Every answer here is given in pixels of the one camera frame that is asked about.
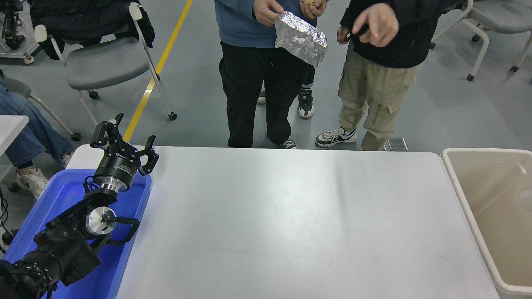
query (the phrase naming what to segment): robotic arm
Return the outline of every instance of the robotic arm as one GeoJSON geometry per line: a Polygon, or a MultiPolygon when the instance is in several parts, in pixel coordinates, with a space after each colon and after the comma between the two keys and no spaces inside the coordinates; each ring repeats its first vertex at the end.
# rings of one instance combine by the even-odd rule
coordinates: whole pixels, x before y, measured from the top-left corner
{"type": "Polygon", "coordinates": [[[102,158],[93,181],[85,179],[83,199],[45,224],[45,229],[34,237],[37,248],[22,259],[10,264],[0,260],[0,298],[47,298],[57,289],[87,276],[101,264],[97,256],[106,245],[122,245],[131,240],[139,221],[135,218],[117,217],[109,205],[116,202],[118,192],[129,189],[138,170],[142,176],[152,172],[159,159],[153,150],[155,136],[148,138],[143,150],[124,142],[118,132],[122,120],[120,113],[115,123],[103,121],[95,130],[91,147],[102,148],[102,158]],[[148,161],[141,165],[140,157],[148,161]],[[111,240],[111,231],[117,223],[131,225],[129,234],[122,240],[111,240]]]}

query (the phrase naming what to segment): chair seat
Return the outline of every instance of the chair seat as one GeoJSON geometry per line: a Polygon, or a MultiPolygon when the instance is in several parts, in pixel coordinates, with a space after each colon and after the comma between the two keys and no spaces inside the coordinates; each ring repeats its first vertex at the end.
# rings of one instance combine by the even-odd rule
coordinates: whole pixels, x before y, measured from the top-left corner
{"type": "Polygon", "coordinates": [[[10,91],[21,94],[23,97],[28,98],[31,95],[31,88],[23,82],[20,82],[11,78],[4,78],[5,87],[10,91]]]}
{"type": "Polygon", "coordinates": [[[495,32],[512,34],[532,31],[532,7],[523,1],[478,1],[469,15],[495,32]]]}
{"type": "Polygon", "coordinates": [[[120,84],[149,69],[142,44],[134,37],[118,38],[70,52],[66,77],[77,90],[120,84]]]}

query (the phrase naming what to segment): black sneaker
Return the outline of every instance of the black sneaker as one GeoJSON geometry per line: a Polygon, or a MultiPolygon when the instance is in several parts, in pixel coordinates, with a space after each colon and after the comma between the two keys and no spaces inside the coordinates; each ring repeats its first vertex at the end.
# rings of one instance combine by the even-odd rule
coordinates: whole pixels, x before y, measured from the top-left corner
{"type": "Polygon", "coordinates": [[[257,103],[264,105],[266,104],[266,92],[263,90],[261,91],[261,94],[259,94],[259,98],[257,99],[257,103]]]}
{"type": "Polygon", "coordinates": [[[356,141],[356,134],[353,130],[346,134],[345,130],[340,127],[334,131],[321,133],[316,137],[315,144],[319,147],[331,147],[339,142],[351,143],[356,141]]]}
{"type": "Polygon", "coordinates": [[[299,106],[297,113],[300,118],[307,119],[314,115],[314,106],[312,105],[312,90],[310,88],[301,88],[299,93],[299,106]]]}
{"type": "Polygon", "coordinates": [[[279,148],[283,150],[297,150],[298,149],[296,143],[291,138],[279,144],[279,148]]]}

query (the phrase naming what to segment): aluminum foil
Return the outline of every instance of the aluminum foil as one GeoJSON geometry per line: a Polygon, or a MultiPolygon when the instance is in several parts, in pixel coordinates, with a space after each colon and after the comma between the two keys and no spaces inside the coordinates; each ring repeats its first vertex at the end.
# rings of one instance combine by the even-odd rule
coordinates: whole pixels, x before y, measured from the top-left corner
{"type": "Polygon", "coordinates": [[[295,57],[315,68],[323,61],[327,50],[327,37],[316,27],[289,11],[279,14],[275,21],[276,48],[285,48],[295,57]]]}

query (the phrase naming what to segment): white plastic bin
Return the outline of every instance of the white plastic bin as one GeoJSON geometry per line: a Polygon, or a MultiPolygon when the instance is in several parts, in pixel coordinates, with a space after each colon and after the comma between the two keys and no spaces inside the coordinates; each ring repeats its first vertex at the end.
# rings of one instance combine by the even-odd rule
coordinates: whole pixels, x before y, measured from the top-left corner
{"type": "Polygon", "coordinates": [[[501,298],[532,298],[532,152],[449,148],[442,159],[501,298]]]}

